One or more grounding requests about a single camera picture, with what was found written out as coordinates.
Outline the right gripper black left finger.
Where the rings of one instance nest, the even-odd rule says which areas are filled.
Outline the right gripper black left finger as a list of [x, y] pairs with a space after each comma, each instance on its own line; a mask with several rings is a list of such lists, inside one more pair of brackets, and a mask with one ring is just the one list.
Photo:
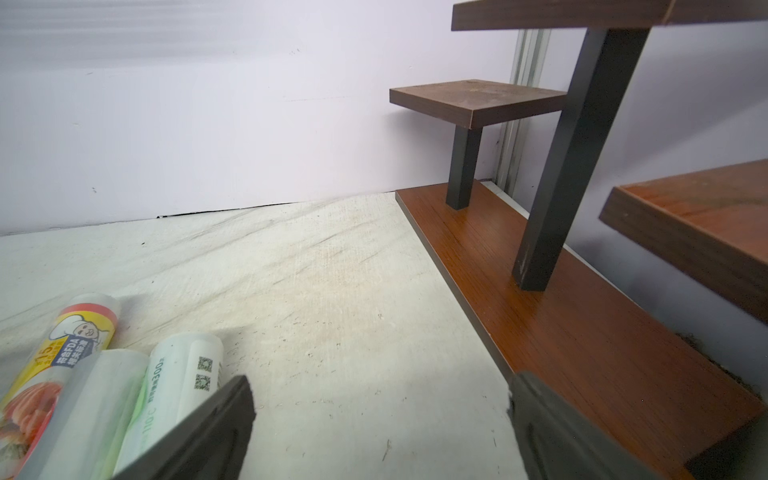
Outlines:
[[255, 418], [249, 380], [237, 375], [115, 477], [237, 480]]

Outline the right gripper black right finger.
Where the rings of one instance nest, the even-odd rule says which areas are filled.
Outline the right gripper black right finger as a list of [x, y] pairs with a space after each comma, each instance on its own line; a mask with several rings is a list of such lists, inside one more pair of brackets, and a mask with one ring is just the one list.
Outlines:
[[657, 479], [533, 373], [509, 379], [508, 415], [530, 479]]

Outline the white barcode wrap roll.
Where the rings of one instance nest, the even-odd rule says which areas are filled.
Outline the white barcode wrap roll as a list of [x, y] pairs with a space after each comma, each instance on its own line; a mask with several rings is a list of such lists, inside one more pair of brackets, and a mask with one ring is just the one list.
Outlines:
[[115, 472], [154, 446], [220, 387], [224, 347], [210, 333], [172, 335], [152, 350]]

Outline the white green wrap roll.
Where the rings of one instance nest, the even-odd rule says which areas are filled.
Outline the white green wrap roll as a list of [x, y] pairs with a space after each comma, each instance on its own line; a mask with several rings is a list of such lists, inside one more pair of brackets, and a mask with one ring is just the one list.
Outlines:
[[74, 369], [18, 479], [110, 479], [149, 357], [127, 349], [89, 356]]

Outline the yellow red chef wrap roll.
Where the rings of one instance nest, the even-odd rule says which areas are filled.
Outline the yellow red chef wrap roll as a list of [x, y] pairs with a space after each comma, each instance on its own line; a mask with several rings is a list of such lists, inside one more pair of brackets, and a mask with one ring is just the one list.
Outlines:
[[12, 479], [39, 442], [74, 367], [112, 340], [120, 302], [106, 294], [74, 297], [44, 333], [1, 400], [1, 477]]

